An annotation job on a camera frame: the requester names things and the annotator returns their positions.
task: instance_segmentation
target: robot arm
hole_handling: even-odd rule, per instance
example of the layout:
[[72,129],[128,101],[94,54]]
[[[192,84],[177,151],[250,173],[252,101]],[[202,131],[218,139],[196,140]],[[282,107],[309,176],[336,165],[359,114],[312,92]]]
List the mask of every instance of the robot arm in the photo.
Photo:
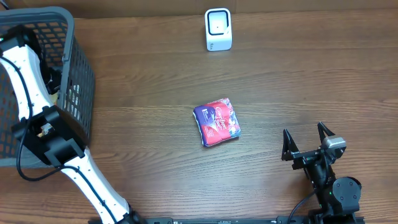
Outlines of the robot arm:
[[[0,40],[0,62],[10,77],[19,107],[21,122],[12,127],[16,138],[21,140],[27,129],[25,141],[21,144],[42,162],[53,165],[69,176],[93,204],[102,223],[144,223],[96,166],[79,124],[51,101],[43,76],[49,71],[42,60],[41,48],[33,31],[18,26],[9,30]],[[19,72],[32,102],[31,116]],[[27,126],[29,124],[24,121],[30,117],[31,125]]]

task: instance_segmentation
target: wooden table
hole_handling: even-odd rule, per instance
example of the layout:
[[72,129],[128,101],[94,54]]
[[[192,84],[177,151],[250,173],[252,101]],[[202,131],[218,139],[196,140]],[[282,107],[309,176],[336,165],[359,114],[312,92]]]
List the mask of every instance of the wooden table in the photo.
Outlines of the wooden table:
[[[203,24],[76,20],[96,73],[91,150],[112,186],[145,217],[288,215],[310,183],[280,160],[282,130],[312,150],[324,121],[348,144],[336,176],[363,184],[358,215],[398,222],[398,10],[235,14],[227,52],[206,51]],[[192,109],[222,97],[242,137],[205,149]],[[0,195],[0,223],[98,217],[62,174],[31,183],[1,169]]]

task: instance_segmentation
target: plastic basket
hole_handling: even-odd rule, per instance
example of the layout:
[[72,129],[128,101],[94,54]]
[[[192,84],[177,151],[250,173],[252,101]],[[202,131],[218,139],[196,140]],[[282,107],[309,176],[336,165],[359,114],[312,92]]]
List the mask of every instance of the plastic basket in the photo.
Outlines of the plastic basket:
[[[94,73],[74,33],[72,15],[61,7],[15,9],[0,12],[0,34],[23,24],[34,30],[49,67],[62,71],[57,106],[69,113],[90,139],[90,124],[95,91]],[[19,142],[11,133],[18,122],[18,106],[5,69],[0,65],[0,167],[16,165]],[[23,167],[45,167],[28,149],[23,148]]]

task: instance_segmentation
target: brown background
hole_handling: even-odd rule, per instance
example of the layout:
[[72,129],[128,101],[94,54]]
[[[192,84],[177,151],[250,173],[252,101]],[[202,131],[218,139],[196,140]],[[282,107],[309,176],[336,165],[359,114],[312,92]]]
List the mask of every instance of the brown background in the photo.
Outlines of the brown background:
[[11,8],[61,6],[79,18],[197,15],[214,7],[226,7],[232,13],[398,7],[398,0],[10,0],[7,3]]
[[[233,48],[212,53],[203,16],[76,20],[96,74],[91,151],[111,185],[145,217],[288,215],[310,183],[280,160],[282,130],[312,150],[324,121],[348,143],[336,176],[363,184],[358,215],[397,223],[398,10],[232,20]],[[242,137],[204,149],[192,109],[226,96]],[[313,199],[298,213],[316,207]],[[1,169],[0,223],[93,217],[63,174],[31,183]]]

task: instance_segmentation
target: pink and purple package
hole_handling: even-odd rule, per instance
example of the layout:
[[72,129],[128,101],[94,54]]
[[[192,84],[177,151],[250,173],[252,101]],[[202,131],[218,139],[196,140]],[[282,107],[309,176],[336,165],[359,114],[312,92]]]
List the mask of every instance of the pink and purple package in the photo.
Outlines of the pink and purple package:
[[204,146],[212,146],[241,135],[238,119],[228,98],[193,109]]

